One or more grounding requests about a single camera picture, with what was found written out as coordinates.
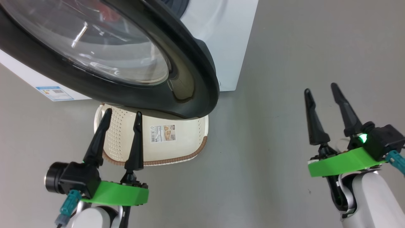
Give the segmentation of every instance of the product label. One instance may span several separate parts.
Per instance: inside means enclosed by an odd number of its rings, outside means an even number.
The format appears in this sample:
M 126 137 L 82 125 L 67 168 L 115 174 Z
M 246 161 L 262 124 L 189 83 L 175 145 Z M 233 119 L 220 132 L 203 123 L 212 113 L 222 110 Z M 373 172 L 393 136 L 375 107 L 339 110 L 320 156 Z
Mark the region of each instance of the product label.
M 176 126 L 160 125 L 151 126 L 151 142 L 168 142 L 176 140 Z
M 52 101 L 68 101 L 74 100 L 69 94 L 63 91 L 59 86 L 43 86 L 36 87 L 37 90 L 41 91 Z

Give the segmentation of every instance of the white plastic basket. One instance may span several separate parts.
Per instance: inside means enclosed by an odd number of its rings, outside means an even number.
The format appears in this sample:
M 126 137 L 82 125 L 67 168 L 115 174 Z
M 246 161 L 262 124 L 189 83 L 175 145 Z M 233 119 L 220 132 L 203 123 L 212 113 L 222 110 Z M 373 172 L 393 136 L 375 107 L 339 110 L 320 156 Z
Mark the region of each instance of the white plastic basket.
M 94 132 L 101 116 L 108 108 L 112 108 L 113 114 L 105 136 L 103 158 L 115 165 L 123 166 L 129 157 L 134 138 L 136 113 L 101 104 L 94 117 Z M 202 151 L 207 142 L 208 116 L 195 120 L 166 120 L 143 116 L 142 120 L 145 166 L 191 160 Z

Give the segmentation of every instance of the gray floor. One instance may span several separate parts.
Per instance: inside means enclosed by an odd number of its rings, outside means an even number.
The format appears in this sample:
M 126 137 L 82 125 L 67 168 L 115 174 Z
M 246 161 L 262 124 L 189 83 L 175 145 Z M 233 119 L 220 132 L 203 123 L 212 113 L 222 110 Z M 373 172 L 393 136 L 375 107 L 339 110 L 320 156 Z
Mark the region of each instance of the gray floor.
M 238 88 L 220 96 L 208 143 L 194 160 L 138 172 L 149 203 L 131 227 L 340 228 L 322 178 L 310 178 L 303 91 L 310 87 L 332 144 L 343 137 L 330 83 L 363 122 L 405 133 L 404 1 L 259 2 Z M 78 161 L 92 138 L 98 102 L 51 102 L 0 65 L 0 218 L 4 227 L 54 227 L 64 198 L 43 176 L 54 161 Z M 117 181 L 123 169 L 101 168 Z M 405 179 L 387 180 L 405 208 Z

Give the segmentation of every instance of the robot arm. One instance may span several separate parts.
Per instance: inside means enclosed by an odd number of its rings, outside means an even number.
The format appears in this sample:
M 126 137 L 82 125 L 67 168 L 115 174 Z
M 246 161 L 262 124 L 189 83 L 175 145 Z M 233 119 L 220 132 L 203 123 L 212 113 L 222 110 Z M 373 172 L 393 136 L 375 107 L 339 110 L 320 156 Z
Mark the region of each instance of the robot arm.
M 112 110 L 107 109 L 82 163 L 55 162 L 47 172 L 47 190 L 68 195 L 55 221 L 58 228 L 67 225 L 74 228 L 127 228 L 131 206 L 143 205 L 148 201 L 148 186 L 137 181 L 134 174 L 134 170 L 143 169 L 140 112 L 136 114 L 134 139 L 124 166 L 126 172 L 120 183 L 102 181 L 100 178 L 98 168 L 103 164 L 102 150 L 111 115 Z M 102 206 L 91 207 L 93 203 Z M 118 211 L 108 205 L 118 206 Z
M 344 153 L 328 145 L 329 135 L 316 114 L 312 93 L 306 89 L 309 143 L 320 145 L 318 155 L 308 161 L 311 176 L 322 176 L 328 181 L 345 228 L 404 227 L 403 211 L 375 171 L 380 164 L 389 162 L 405 174 L 405 161 L 397 152 L 403 148 L 405 137 L 391 125 L 375 127 L 373 122 L 362 125 L 338 85 L 332 83 L 331 88 L 345 124 L 344 134 L 350 137 L 350 142 Z

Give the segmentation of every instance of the washing machine door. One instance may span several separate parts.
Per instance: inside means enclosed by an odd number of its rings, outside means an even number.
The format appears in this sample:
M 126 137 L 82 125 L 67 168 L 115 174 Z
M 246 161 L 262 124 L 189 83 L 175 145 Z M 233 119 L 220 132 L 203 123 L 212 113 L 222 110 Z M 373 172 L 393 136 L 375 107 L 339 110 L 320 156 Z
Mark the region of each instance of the washing machine door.
M 170 119 L 203 117 L 217 103 L 211 55 L 179 20 L 184 4 L 177 12 L 161 0 L 0 4 L 0 49 L 79 93 Z

